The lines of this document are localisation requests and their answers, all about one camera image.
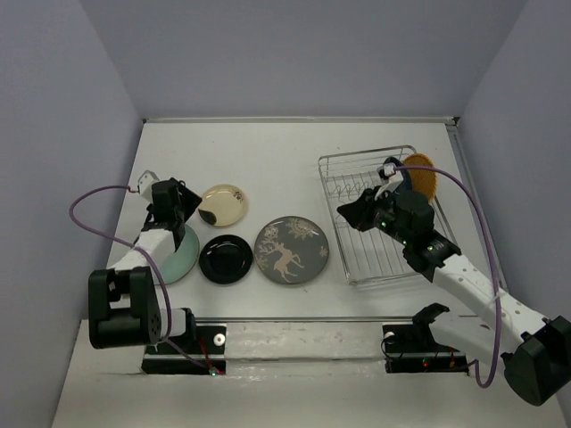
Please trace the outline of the cream floral ceramic plate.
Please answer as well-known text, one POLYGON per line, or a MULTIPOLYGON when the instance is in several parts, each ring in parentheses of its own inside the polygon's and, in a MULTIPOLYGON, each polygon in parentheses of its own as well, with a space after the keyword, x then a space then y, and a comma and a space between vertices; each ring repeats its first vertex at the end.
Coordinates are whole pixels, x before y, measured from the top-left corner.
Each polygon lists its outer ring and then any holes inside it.
POLYGON ((248 208, 245 192, 235 185, 214 185, 202 195, 198 207, 201 219, 215 227, 232 226, 240 221, 248 208))

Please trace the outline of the dark blue leaf-shaped plate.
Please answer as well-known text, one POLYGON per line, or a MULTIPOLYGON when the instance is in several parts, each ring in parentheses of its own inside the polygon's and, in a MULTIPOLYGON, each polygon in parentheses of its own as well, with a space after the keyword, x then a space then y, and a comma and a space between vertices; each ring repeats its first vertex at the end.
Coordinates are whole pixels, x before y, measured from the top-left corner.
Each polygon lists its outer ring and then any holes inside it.
MULTIPOLYGON (((393 164, 395 167, 403 167, 404 164, 397 159, 396 157, 390 156, 387 157, 384 161, 384 165, 386 164, 393 164)), ((394 190, 396 193, 402 193, 404 191, 412 191, 413 187, 412 187, 412 182, 411 182, 411 177, 410 177, 410 173, 408 172, 408 170, 403 169, 403 170, 399 170, 399 172, 402 175, 402 182, 396 187, 396 189, 394 190)))

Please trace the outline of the grey reindeer snowflake plate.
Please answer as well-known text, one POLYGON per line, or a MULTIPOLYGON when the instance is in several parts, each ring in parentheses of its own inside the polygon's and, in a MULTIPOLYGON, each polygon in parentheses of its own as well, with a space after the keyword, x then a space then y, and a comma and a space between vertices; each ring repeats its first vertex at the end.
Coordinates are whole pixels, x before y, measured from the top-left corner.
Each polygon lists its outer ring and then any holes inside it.
POLYGON ((258 233, 253 256, 271 282, 299 285, 320 275, 329 258, 325 233, 314 222, 298 216, 276 218, 258 233))

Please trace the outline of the round woven wicker plate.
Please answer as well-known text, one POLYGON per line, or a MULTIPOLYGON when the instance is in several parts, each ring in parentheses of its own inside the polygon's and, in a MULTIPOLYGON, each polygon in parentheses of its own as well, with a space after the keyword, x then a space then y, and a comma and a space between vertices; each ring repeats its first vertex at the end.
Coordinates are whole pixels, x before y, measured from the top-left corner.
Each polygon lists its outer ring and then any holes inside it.
POLYGON ((406 171, 410 175, 412 189, 422 193, 432 202, 437 191, 437 175, 433 162, 423 153, 414 153, 404 159, 402 164, 408 167, 406 171))

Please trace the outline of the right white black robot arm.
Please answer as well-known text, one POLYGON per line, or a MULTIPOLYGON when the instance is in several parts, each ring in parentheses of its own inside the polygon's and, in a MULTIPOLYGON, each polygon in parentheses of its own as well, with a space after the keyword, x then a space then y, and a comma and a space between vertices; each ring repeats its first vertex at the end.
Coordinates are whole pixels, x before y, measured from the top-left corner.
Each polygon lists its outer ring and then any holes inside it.
POLYGON ((302 237, 291 221, 262 228, 258 273, 243 287, 192 285, 187 302, 202 317, 411 316, 412 342, 430 350, 446 342, 478 365, 502 371, 510 388, 540 406, 570 380, 570 324, 548 319, 504 292, 497 276, 475 268, 459 247, 434 227, 426 197, 405 188, 365 189, 334 213, 335 235, 350 249, 345 268, 393 261, 416 285, 375 297, 369 280, 339 283, 335 259, 321 252, 317 235, 302 237))

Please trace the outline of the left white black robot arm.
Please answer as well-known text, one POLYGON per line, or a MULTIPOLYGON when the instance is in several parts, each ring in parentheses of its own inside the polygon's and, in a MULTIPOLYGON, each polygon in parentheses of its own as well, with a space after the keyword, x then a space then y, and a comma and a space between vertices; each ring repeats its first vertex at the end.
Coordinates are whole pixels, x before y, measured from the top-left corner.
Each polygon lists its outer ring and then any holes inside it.
POLYGON ((186 222, 202 199, 184 182, 159 180, 149 171, 139 178, 137 192, 149 201, 138 238, 120 261, 88 278, 89 340, 96 349, 109 349, 166 339, 174 350, 187 352, 197 342, 194 315, 172 308, 167 294, 161 309, 156 288, 166 289, 163 268, 184 276, 194 266, 190 249, 196 236, 186 222))

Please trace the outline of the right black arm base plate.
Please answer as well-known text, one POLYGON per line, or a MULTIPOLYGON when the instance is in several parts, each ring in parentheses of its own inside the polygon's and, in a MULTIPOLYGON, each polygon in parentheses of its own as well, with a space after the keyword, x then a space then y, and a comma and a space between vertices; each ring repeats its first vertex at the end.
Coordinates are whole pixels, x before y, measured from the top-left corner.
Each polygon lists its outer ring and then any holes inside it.
POLYGON ((463 352, 437 343, 427 327, 413 324, 383 326, 381 351, 390 375, 468 372, 463 352))

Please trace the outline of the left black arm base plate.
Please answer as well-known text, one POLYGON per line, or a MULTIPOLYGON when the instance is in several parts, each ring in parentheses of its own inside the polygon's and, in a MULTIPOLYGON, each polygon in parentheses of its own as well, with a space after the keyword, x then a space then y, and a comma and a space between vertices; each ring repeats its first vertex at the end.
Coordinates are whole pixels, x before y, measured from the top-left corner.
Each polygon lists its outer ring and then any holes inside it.
POLYGON ((227 325, 198 323, 196 336, 188 334, 170 338, 170 344, 161 342, 147 346, 141 370, 149 375, 224 375, 227 325))

